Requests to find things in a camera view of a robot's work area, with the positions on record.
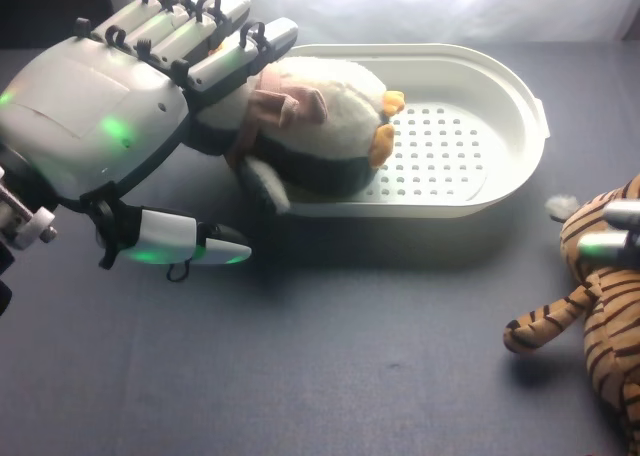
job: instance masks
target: penguin's belly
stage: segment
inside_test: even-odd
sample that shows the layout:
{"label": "penguin's belly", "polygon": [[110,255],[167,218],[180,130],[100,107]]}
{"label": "penguin's belly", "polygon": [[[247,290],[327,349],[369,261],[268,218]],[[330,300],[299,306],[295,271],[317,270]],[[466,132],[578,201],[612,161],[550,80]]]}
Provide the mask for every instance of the penguin's belly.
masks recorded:
{"label": "penguin's belly", "polygon": [[288,149],[260,134],[251,151],[268,162],[287,183],[328,196],[348,196],[365,188],[376,174],[368,156],[324,159]]}

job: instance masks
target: plush toy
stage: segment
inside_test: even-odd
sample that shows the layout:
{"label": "plush toy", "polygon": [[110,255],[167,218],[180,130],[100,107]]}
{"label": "plush toy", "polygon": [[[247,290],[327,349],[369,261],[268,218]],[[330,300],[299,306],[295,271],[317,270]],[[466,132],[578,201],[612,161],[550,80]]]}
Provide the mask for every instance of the plush toy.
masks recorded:
{"label": "plush toy", "polygon": [[344,60],[291,57],[198,116],[188,145],[224,154],[244,188],[284,213],[283,182],[328,196],[364,188],[393,150],[404,95]]}
{"label": "plush toy", "polygon": [[581,236],[606,231],[603,208],[616,199],[640,197],[640,175],[620,189],[601,194],[572,213],[571,200],[552,198],[552,218],[565,220],[560,248],[580,286],[571,295],[511,321],[504,344],[515,353],[534,351],[582,314],[589,378],[598,396],[620,415],[629,454],[640,448],[640,271],[595,268],[580,260]]}

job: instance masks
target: white wall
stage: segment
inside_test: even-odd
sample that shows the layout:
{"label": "white wall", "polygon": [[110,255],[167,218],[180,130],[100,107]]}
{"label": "white wall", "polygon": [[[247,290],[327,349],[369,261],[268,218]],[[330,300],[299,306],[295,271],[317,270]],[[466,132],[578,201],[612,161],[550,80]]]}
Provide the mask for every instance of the white wall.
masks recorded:
{"label": "white wall", "polygon": [[[116,8],[131,0],[113,0]],[[301,43],[599,41],[620,39],[640,0],[253,0],[287,16]]]}

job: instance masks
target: gray table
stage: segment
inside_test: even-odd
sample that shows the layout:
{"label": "gray table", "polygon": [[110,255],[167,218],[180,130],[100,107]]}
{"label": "gray table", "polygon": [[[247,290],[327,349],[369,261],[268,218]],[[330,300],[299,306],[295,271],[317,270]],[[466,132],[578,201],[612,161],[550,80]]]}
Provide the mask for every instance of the gray table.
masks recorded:
{"label": "gray table", "polygon": [[[539,355],[509,320],[573,287],[543,204],[639,169],[640,45],[478,49],[540,97],[552,132],[531,180],[462,220],[261,220],[222,161],[179,148],[129,202],[254,238],[253,261],[164,268],[101,251],[57,211],[0,320],[0,453],[10,456],[623,454],[576,325]],[[0,86],[35,53],[0,53]]]}

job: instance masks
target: white plastic tray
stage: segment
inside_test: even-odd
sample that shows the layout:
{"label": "white plastic tray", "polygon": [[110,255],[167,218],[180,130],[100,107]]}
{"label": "white plastic tray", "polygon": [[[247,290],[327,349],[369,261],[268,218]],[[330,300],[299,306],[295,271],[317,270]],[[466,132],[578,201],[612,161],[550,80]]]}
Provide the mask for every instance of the white plastic tray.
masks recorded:
{"label": "white plastic tray", "polygon": [[518,189],[540,162],[549,128],[540,100],[506,66],[460,46],[313,45],[289,56],[355,61],[405,93],[392,118],[395,151],[349,199],[291,190],[302,216],[454,218]]}

